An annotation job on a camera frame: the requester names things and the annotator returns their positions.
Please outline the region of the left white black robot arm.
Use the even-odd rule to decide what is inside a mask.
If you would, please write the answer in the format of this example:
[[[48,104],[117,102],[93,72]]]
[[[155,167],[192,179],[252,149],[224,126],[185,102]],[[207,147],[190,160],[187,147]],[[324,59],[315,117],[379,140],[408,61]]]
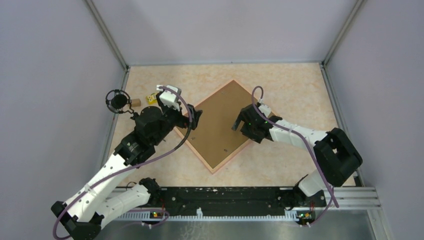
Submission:
[[[135,207],[154,207],[160,202],[159,185],[153,178],[144,178],[130,190],[110,197],[118,184],[135,170],[159,160],[156,146],[176,127],[186,129],[185,139],[199,124],[202,110],[195,109],[177,94],[161,92],[158,106],[140,112],[129,109],[135,123],[109,156],[101,169],[66,201],[51,206],[56,217],[53,228],[62,226],[67,237],[92,240],[111,221]]]

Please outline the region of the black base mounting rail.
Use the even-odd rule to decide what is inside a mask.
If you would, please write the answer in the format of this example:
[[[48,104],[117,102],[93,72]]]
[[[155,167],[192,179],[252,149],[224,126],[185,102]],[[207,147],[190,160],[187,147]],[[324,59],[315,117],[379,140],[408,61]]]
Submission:
[[[291,187],[163,187],[146,208],[166,210],[172,217],[194,216],[201,210],[206,217],[283,216],[295,208],[325,207],[321,190],[311,197]]]

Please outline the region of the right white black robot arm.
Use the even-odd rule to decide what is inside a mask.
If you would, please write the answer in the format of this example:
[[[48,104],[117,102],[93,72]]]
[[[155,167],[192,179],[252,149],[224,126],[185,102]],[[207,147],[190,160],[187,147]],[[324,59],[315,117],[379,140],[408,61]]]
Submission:
[[[307,206],[321,190],[342,186],[363,163],[342,129],[335,127],[322,131],[302,127],[271,115],[270,107],[262,103],[242,108],[232,130],[236,131],[240,124],[241,133],[256,143],[267,139],[290,144],[311,154],[316,170],[293,188],[293,200],[299,206]]]

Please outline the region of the black microphone on tripod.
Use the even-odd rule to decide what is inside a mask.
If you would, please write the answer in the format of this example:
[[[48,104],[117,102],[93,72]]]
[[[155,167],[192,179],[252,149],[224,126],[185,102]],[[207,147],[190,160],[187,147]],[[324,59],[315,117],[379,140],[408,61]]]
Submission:
[[[114,114],[130,114],[131,120],[136,120],[140,114],[131,106],[132,99],[130,95],[121,89],[113,89],[106,94],[105,104],[108,110]]]

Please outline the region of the yellow toy cube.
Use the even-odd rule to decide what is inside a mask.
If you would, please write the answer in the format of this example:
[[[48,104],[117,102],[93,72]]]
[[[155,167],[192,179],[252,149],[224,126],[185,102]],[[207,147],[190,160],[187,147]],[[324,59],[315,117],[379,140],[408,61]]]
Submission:
[[[158,103],[158,100],[157,100],[157,93],[156,93],[156,92],[154,92],[154,93],[152,93],[152,94],[147,95],[147,96],[145,97],[145,99],[146,99],[146,102],[147,102],[149,105],[154,105],[154,104],[157,104],[157,103]]]

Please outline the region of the small wooden block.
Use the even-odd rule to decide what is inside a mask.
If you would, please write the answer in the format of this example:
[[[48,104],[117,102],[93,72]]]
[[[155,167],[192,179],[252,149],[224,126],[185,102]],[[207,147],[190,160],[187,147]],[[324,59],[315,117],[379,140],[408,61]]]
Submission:
[[[135,98],[131,100],[131,106],[136,108],[142,105],[141,100],[139,98]]]

